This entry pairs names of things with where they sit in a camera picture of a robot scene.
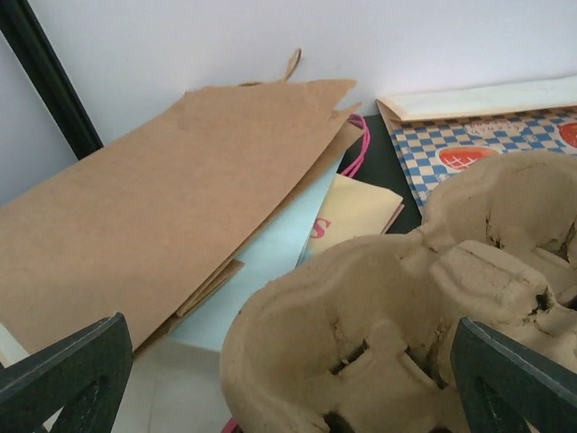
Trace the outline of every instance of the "black surface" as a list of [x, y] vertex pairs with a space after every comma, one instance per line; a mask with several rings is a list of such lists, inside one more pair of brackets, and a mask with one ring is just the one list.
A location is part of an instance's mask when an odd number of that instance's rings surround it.
[[577, 431], [577, 374], [479, 322], [459, 322], [451, 350], [471, 433]]
[[0, 432], [106, 433], [133, 364], [124, 316], [117, 313], [0, 371]]
[[80, 160], [103, 147], [26, 0], [0, 2], [0, 31]]
[[[380, 115], [365, 117], [371, 131], [371, 145], [355, 179], [378, 187], [388, 188], [403, 198], [405, 208], [387, 233], [408, 233], [421, 224], [421, 214], [403, 174], [395, 148]], [[358, 156], [361, 142], [355, 143], [344, 155], [339, 171]]]

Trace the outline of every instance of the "paper bag handle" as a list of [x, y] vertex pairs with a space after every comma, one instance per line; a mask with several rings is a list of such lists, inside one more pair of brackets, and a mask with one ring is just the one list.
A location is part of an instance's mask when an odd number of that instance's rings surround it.
[[354, 175], [357, 174], [357, 171], [362, 166], [364, 157], [369, 150], [369, 146], [371, 145], [371, 131], [369, 131], [369, 126], [367, 126], [367, 122], [361, 115], [351, 115], [349, 117], [349, 124], [354, 124], [355, 126], [362, 129], [361, 151], [359, 152], [359, 156], [357, 156], [357, 158], [351, 162], [348, 167], [341, 171], [341, 174], [349, 178], [354, 178]]
[[282, 77], [280, 81], [288, 81], [290, 76], [293, 74], [295, 69], [300, 62], [300, 57], [302, 56], [303, 51], [300, 48], [297, 48], [293, 55], [288, 60], [287, 70], [285, 70], [285, 75]]
[[[303, 51], [300, 48], [297, 48], [295, 50], [293, 55], [288, 60], [287, 70], [285, 70], [285, 74], [282, 76], [282, 78], [279, 80], [279, 82], [286, 82], [289, 80], [289, 78], [292, 76], [295, 69], [297, 69], [297, 66], [298, 66], [298, 63], [300, 62], [300, 58], [301, 58], [302, 54], [303, 54]], [[262, 81], [249, 81], [247, 83], [239, 84], [239, 86], [241, 86], [241, 87], [258, 86], [259, 84], [262, 84], [262, 83], [263, 83]]]

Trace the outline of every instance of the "kraft paper bag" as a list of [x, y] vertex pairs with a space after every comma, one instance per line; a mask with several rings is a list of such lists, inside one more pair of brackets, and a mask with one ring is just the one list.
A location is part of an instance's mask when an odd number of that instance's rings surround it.
[[389, 189], [337, 174], [318, 212], [304, 256], [354, 237], [386, 231], [402, 208], [402, 200]]
[[33, 353], [121, 311], [140, 346], [311, 170], [353, 86], [187, 92], [0, 208], [0, 323]]

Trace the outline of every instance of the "yellow paper bag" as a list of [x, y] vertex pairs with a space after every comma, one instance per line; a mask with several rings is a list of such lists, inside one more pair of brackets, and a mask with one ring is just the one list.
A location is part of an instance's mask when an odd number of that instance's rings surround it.
[[393, 191], [337, 174], [318, 212], [303, 258], [335, 244], [386, 231], [402, 209]]

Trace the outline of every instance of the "white wall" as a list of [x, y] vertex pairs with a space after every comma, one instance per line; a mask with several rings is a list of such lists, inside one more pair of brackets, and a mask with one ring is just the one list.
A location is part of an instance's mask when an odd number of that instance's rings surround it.
[[0, 206], [76, 160], [0, 33]]
[[575, 0], [31, 0], [105, 142], [185, 90], [356, 78], [345, 101], [577, 72]]

